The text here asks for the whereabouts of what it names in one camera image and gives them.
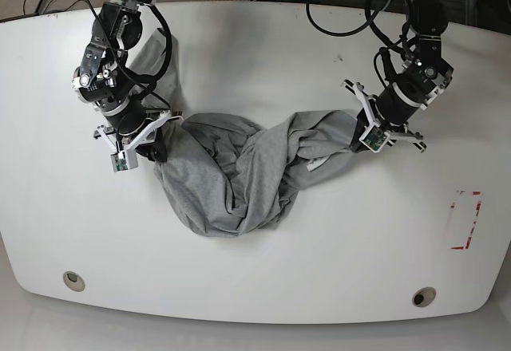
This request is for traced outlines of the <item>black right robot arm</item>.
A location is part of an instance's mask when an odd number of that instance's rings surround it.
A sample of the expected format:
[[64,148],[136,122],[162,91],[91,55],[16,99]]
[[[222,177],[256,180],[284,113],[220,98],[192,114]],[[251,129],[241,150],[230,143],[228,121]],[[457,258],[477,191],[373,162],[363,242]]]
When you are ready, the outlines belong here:
[[[162,128],[180,117],[156,93],[158,82],[171,64],[172,34],[155,1],[104,2],[101,10],[93,13],[92,36],[73,75],[73,88],[79,98],[106,119],[93,137],[110,147],[116,172],[136,168],[140,156],[165,162],[168,151]],[[129,51],[138,44],[143,31],[140,6],[151,10],[164,36],[163,62],[154,74],[139,74],[126,65]]]

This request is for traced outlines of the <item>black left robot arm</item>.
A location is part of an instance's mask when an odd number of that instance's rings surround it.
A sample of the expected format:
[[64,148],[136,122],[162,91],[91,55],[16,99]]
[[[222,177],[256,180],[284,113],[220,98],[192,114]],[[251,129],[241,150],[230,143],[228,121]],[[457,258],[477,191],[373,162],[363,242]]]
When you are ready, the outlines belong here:
[[442,58],[442,34],[449,24],[441,0],[408,0],[406,22],[396,42],[380,31],[378,51],[386,83],[379,95],[368,95],[359,83],[344,87],[361,102],[350,149],[380,152],[397,141],[426,150],[423,137],[409,128],[410,118],[427,109],[452,81],[453,67]]

